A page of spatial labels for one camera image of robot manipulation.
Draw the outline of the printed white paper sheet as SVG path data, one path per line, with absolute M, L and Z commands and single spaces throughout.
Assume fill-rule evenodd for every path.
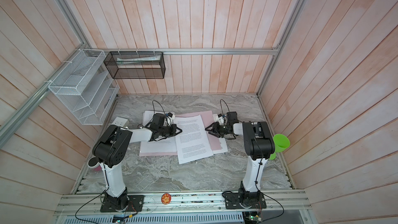
M 179 164 L 214 155 L 200 115 L 176 117 L 175 123 L 182 129 L 182 132 L 175 136 Z

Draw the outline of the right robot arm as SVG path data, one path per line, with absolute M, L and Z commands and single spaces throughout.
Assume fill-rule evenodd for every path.
M 237 193 L 225 191 L 222 196 L 226 209 L 266 208 L 264 194 L 261 192 L 261 178 L 264 167 L 275 153 L 275 143 L 267 122 L 241 122 L 237 112 L 219 115 L 218 120 L 205 128 L 216 138 L 229 139 L 242 136 L 248 164 L 244 179 Z

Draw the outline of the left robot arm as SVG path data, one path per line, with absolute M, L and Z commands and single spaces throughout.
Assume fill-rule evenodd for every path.
M 155 113 L 152 119 L 137 129 L 128 129 L 111 124 L 95 143 L 88 166 L 100 166 L 106 182 L 101 212 L 124 212 L 138 210 L 133 200 L 128 197 L 127 187 L 123 181 L 121 163 L 125 158 L 130 143 L 157 142 L 175 137 L 182 129 L 173 123 L 172 113 Z

